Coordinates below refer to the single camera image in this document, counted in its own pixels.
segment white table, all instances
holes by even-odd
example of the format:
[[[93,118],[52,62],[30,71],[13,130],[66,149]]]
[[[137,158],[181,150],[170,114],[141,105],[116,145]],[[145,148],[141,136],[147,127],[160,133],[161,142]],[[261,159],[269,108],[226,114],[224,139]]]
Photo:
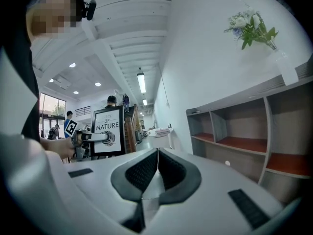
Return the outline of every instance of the white table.
[[[156,131],[160,130],[161,128],[158,129],[153,129],[149,131],[149,135],[148,135],[148,141],[152,144],[152,147],[155,148],[172,148],[171,144],[172,144],[172,140],[171,140],[171,132],[173,131],[173,128],[170,128],[170,132],[169,133],[165,133],[164,135],[161,136],[157,136]]]

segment man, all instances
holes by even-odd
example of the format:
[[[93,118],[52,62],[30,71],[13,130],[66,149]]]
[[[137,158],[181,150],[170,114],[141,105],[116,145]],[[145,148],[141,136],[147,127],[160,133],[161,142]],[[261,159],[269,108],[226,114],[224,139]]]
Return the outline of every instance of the man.
[[[65,136],[66,139],[69,137],[69,135],[67,133],[65,133],[65,128],[67,127],[68,122],[69,122],[69,120],[72,117],[73,117],[73,112],[72,111],[68,111],[67,112],[67,119],[65,120],[65,123],[64,123],[64,136]]]
[[[49,140],[56,140],[59,137],[59,125],[56,124],[54,127],[51,127],[51,129],[49,130],[49,134],[48,134],[48,138]]]
[[[116,106],[116,97],[115,96],[109,96],[106,108],[115,107],[115,106]]]
[[[34,139],[45,150],[58,153],[61,157],[72,157],[74,146],[71,139],[46,140],[39,137],[39,89],[33,71],[31,43],[36,37],[54,36],[66,26],[76,26],[84,15],[84,0],[40,0],[28,11],[15,9],[11,13],[10,25],[6,26],[4,50],[16,72],[37,97],[37,103],[30,112],[22,134]]]

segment white ceiling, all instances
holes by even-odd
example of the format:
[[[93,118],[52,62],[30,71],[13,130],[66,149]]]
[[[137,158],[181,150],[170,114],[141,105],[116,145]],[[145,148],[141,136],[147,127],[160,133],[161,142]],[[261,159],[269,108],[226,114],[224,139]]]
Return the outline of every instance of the white ceiling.
[[[92,21],[83,21],[58,39],[35,40],[32,52],[38,84],[75,99],[118,89],[127,93],[132,103],[142,105],[146,98],[152,104],[171,0],[96,2]],[[77,66],[70,68],[73,62]],[[139,67],[145,74],[145,95],[137,80]],[[57,81],[49,83],[51,78]]]

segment flower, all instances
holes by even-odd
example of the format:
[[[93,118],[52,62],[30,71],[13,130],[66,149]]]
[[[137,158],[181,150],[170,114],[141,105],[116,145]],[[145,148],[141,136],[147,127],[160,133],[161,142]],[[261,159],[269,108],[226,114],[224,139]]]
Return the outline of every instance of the flower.
[[[249,7],[248,10],[246,10],[246,15],[248,16],[248,21],[250,23],[251,17],[256,13],[255,9],[252,7]]]
[[[259,27],[259,24],[261,23],[260,18],[258,15],[253,15],[253,21],[254,21],[254,29],[257,29]]]
[[[233,29],[233,34],[235,35],[235,37],[240,37],[242,31],[239,28],[235,28]]]
[[[247,16],[244,16],[244,19],[245,19],[246,24],[250,24],[250,21]]]
[[[233,26],[234,28],[244,28],[246,26],[246,21],[243,17],[238,17],[236,23]]]

